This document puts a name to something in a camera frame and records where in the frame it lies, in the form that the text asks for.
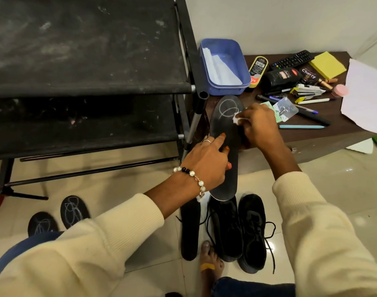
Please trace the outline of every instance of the wooden table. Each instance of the wooden table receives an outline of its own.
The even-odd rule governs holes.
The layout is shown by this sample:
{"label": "wooden table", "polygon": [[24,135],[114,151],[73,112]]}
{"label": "wooden table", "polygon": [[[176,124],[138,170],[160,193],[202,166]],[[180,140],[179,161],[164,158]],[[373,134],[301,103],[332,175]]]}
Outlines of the wooden table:
{"label": "wooden table", "polygon": [[[347,52],[331,52],[345,67],[349,66],[350,55]],[[248,67],[253,63],[258,55],[245,56],[246,64]],[[270,63],[284,59],[290,54],[272,54],[263,55]],[[345,84],[347,72],[338,76],[337,84]],[[257,87],[253,92],[244,92],[238,96],[245,107],[253,103],[261,103],[255,99],[256,95],[261,94],[262,89]],[[328,98],[331,94],[324,94],[322,97]],[[220,100],[219,96],[211,96],[206,105],[205,120],[209,125],[210,118],[216,103]],[[324,103],[306,104],[305,106],[317,110],[319,116],[322,116],[331,121],[331,125],[324,129],[280,129],[283,140],[286,145],[292,150],[298,163],[307,162],[329,153],[338,151],[355,143],[359,143],[365,139],[369,139],[376,134],[366,131],[357,126],[353,121],[341,114],[342,98],[336,101],[329,101]],[[318,123],[306,119],[305,117],[295,115],[289,119],[286,124],[296,125],[319,125]],[[247,143],[243,143],[241,150],[251,149]],[[246,160],[251,161],[253,169],[251,171],[259,171],[262,169],[269,169],[268,164],[263,160],[261,152],[256,149],[251,149],[249,152],[242,152],[240,154],[240,162],[242,156],[246,156]]]}

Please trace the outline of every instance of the hand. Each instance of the hand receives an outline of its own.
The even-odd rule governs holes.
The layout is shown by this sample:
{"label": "hand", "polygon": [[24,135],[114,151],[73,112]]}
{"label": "hand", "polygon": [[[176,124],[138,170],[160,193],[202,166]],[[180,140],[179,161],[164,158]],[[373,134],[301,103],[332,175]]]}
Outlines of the hand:
{"label": "hand", "polygon": [[239,125],[244,127],[250,143],[265,151],[275,146],[284,146],[275,120],[275,113],[265,104],[252,104],[245,111],[236,115]]}
{"label": "hand", "polygon": [[208,140],[197,144],[185,160],[181,167],[194,171],[195,174],[204,182],[207,191],[214,189],[224,182],[225,171],[231,169],[231,163],[227,160],[229,147],[226,146],[222,152],[219,151],[226,135],[222,133],[216,139],[209,137]]}

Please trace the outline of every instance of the green card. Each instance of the green card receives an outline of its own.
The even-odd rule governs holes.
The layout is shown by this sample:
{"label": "green card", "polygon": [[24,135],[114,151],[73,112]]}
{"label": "green card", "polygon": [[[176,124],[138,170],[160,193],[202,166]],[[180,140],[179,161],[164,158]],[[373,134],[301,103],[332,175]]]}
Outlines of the green card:
{"label": "green card", "polygon": [[276,123],[280,123],[282,122],[282,118],[281,116],[276,112],[276,110],[272,107],[270,101],[267,101],[267,102],[264,102],[264,103],[261,103],[261,104],[266,104],[270,109],[272,109],[274,112],[275,112],[275,119],[276,119]]}

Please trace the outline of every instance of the black fabric shelf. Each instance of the black fabric shelf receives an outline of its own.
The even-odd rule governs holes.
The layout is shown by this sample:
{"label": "black fabric shelf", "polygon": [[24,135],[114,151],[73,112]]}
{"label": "black fabric shelf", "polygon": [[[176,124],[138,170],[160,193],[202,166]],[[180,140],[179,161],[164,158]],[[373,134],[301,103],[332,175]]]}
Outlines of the black fabric shelf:
{"label": "black fabric shelf", "polygon": [[0,98],[191,93],[174,0],[0,0]]}
{"label": "black fabric shelf", "polygon": [[0,159],[178,140],[173,95],[0,99]]}

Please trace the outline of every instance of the blue jeans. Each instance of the blue jeans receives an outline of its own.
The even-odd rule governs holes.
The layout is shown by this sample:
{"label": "blue jeans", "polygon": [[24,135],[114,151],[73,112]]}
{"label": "blue jeans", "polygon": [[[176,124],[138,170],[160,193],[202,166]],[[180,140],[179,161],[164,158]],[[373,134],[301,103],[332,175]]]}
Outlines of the blue jeans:
{"label": "blue jeans", "polygon": [[242,282],[222,277],[213,285],[211,293],[212,297],[294,297],[296,285]]}
{"label": "blue jeans", "polygon": [[27,239],[14,245],[0,258],[0,273],[2,273],[3,269],[8,265],[8,263],[15,259],[18,255],[39,244],[54,241],[62,234],[63,231],[42,232],[38,233],[37,235],[30,236]]}
{"label": "blue jeans", "polygon": [[[42,232],[14,245],[0,258],[0,273],[18,255],[39,244],[54,241],[62,233],[63,231]],[[213,286],[212,297],[294,297],[295,289],[295,284],[270,285],[222,277]]]}

